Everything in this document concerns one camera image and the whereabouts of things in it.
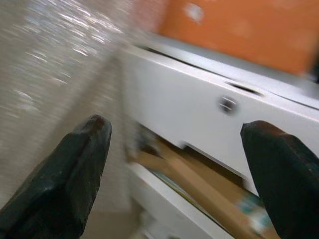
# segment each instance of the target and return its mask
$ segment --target white panel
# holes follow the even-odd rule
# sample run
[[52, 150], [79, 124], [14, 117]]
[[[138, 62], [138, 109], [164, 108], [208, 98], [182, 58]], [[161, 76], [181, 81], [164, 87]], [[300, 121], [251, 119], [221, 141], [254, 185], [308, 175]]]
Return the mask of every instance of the white panel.
[[143, 166], [131, 163], [132, 197], [182, 239], [233, 239], [224, 229]]
[[319, 109], [319, 85], [307, 80], [307, 75], [292, 75], [156, 34], [142, 44], [207, 71]]

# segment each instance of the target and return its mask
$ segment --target white drawer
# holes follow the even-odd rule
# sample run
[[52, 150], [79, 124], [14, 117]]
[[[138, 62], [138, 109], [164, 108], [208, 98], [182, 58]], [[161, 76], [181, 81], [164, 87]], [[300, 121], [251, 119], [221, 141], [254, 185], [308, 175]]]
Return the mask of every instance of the white drawer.
[[131, 196], [175, 236], [181, 239], [233, 239], [143, 166], [131, 163], [129, 168]]
[[[131, 116], [171, 143], [191, 145], [240, 174], [256, 193], [241, 142], [243, 123], [264, 120], [297, 136], [319, 155], [319, 111], [130, 46], [124, 52]], [[221, 110], [233, 99], [232, 114]]]

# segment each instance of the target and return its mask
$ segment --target white cabinet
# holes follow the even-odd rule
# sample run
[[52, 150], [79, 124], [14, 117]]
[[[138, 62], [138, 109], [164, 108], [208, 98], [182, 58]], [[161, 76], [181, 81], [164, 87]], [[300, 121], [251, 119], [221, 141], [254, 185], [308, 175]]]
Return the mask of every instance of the white cabinet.
[[131, 116], [171, 143], [215, 158], [243, 176], [250, 191], [256, 193], [240, 137], [243, 123], [274, 124], [319, 156], [318, 110], [134, 46], [123, 54]]

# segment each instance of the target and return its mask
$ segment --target cardboard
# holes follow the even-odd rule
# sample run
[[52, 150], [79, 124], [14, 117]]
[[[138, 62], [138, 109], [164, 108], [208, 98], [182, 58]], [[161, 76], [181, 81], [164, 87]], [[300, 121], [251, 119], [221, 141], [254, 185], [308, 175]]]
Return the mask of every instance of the cardboard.
[[158, 33], [285, 72], [314, 63], [319, 1], [171, 0]]
[[[247, 216], [235, 206], [248, 194], [246, 190], [220, 174], [219, 166], [209, 167], [188, 153], [177, 153], [163, 142], [158, 142], [158, 147], [162, 158], [141, 152], [134, 161], [171, 178], [235, 238], [260, 238], [249, 227]], [[262, 236], [266, 239], [279, 238], [273, 227]]]

